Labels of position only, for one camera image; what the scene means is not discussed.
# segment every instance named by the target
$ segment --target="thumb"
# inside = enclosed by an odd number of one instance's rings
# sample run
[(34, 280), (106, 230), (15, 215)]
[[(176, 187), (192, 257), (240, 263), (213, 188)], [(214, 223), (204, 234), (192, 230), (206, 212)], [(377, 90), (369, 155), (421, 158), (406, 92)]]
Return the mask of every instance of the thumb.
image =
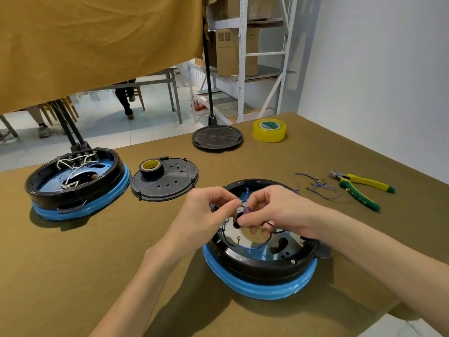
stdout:
[(260, 226), (265, 221), (273, 220), (270, 205), (263, 207), (255, 212), (249, 212), (237, 219), (237, 222), (242, 227)]
[(218, 210), (216, 210), (213, 213), (213, 216), (221, 224), (228, 217), (232, 216), (232, 214), (234, 214), (234, 212), (237, 210), (237, 208), (239, 208), (241, 206), (242, 206), (242, 202), (238, 198), (236, 198), (232, 201), (227, 202), (220, 208), (218, 208)]

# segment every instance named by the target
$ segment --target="person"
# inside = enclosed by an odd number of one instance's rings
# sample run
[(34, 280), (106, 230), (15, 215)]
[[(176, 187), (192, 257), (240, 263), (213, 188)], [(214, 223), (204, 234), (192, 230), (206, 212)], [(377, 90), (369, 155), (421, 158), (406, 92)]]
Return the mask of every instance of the person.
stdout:
[[(209, 203), (220, 208), (211, 212)], [(253, 192), (246, 205), (254, 211), (238, 218), (240, 226), (250, 227), (252, 233), (262, 229), (266, 235), (273, 229), (268, 221), (276, 228), (327, 242), (449, 336), (449, 265), (282, 186)], [(242, 202), (222, 187), (191, 190), (165, 236), (146, 251), (136, 275), (90, 337), (141, 337), (171, 271), (207, 243), (240, 206)]]
[(46, 138), (49, 137), (53, 130), (50, 129), (47, 124), (43, 121), (42, 114), (40, 113), (40, 110), (36, 106), (29, 106), (26, 108), (26, 111), (31, 115), (31, 117), (36, 121), (36, 123), (39, 125), (39, 138)]
[[(127, 84), (127, 83), (135, 83), (136, 79), (130, 79), (126, 82), (117, 83), (114, 85), (119, 84)], [(134, 113), (132, 112), (131, 107), (129, 106), (127, 98), (129, 98), (129, 101), (135, 101), (136, 96), (134, 96), (134, 87), (129, 88), (116, 88), (115, 89), (115, 96), (117, 96), (117, 99), (119, 102), (123, 105), (123, 108), (125, 109), (125, 115), (128, 116), (129, 120), (134, 119)]]

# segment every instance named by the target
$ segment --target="left hand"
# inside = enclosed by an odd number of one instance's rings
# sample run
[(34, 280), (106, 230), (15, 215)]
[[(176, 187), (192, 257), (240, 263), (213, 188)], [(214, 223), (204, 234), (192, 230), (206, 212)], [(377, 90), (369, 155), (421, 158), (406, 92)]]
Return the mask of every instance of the left hand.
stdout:
[[(212, 212), (210, 203), (220, 208)], [(223, 187), (195, 188), (188, 193), (163, 239), (183, 258), (205, 245), (241, 206), (242, 202)]]

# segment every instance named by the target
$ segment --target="white metal shelving unit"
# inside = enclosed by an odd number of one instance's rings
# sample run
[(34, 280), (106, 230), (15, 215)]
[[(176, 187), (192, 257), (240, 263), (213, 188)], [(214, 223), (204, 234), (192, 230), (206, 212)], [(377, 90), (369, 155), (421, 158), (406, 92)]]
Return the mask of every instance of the white metal shelving unit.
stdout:
[[(263, 118), (273, 114), (278, 114), (281, 109), (282, 104), (282, 94), (283, 87), (285, 83), (285, 75), (287, 73), (287, 62), (288, 55), (290, 51), (291, 37), (293, 31), (293, 24), (295, 21), (295, 11), (296, 4), (298, 0), (288, 0), (288, 4), (286, 5), (285, 0), (281, 0), (282, 3), (282, 18), (275, 19), (267, 19), (264, 21), (247, 21), (247, 9), (248, 9), (248, 0), (240, 0), (240, 17), (235, 19), (227, 19), (215, 22), (209, 22), (210, 30), (217, 29), (227, 29), (227, 28), (238, 28), (239, 29), (239, 74), (238, 76), (225, 78), (218, 77), (217, 70), (213, 67), (210, 67), (210, 77), (213, 78), (213, 89), (212, 91), (212, 99), (214, 104), (214, 114), (217, 118), (221, 119), (226, 124), (230, 125), (233, 123), (239, 123), (247, 120), (252, 120), (256, 118)], [(277, 27), (283, 26), (285, 30), (284, 35), (284, 43), (282, 51), (273, 51), (273, 52), (258, 52), (258, 53), (246, 53), (246, 27), (247, 25), (256, 25), (258, 27)], [(269, 66), (258, 65), (257, 76), (245, 77), (245, 60), (247, 56), (266, 56), (266, 55), (281, 55), (281, 65), (279, 69), (275, 69)], [(191, 69), (199, 70), (203, 73), (206, 73), (206, 69), (204, 67), (200, 67), (191, 62), (187, 62), (188, 69), (188, 83), (190, 86), (190, 95), (192, 101), (192, 111), (194, 116), (194, 121), (197, 122), (197, 117), (209, 113), (209, 103), (207, 90), (203, 90), (203, 85), (201, 86), (201, 90), (193, 91), (192, 89), (192, 80), (191, 80)], [(244, 104), (245, 99), (245, 83), (248, 82), (256, 82), (259, 80), (266, 79), (274, 79), (276, 78), (276, 82), (274, 83), (270, 93), (264, 105), (260, 110), (254, 110)], [(229, 94), (223, 92), (216, 88), (216, 80), (221, 80), (225, 83), (237, 83), (238, 89), (238, 98), (234, 98)], [(277, 101), (276, 101), (276, 109), (267, 109), (269, 102), (271, 101), (274, 94), (278, 91)], [(203, 104), (206, 109), (201, 111), (195, 111), (194, 109), (194, 100), (197, 100), (199, 103)]]

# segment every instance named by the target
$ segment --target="black pants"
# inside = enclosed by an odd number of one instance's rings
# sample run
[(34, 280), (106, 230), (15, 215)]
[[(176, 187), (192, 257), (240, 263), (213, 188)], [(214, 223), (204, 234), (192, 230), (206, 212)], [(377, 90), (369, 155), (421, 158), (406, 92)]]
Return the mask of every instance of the black pants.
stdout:
[[(117, 83), (114, 85), (118, 85), (118, 84), (126, 84), (126, 83), (135, 83), (136, 79), (131, 79), (128, 80), (127, 82), (121, 82), (121, 83)], [(131, 98), (132, 96), (134, 96), (134, 88), (130, 87), (130, 88), (116, 88), (115, 89), (115, 95), (117, 96), (119, 102), (123, 105), (124, 109), (125, 109), (125, 115), (129, 116), (132, 114), (132, 110), (129, 107), (129, 103), (127, 100), (128, 98)]]

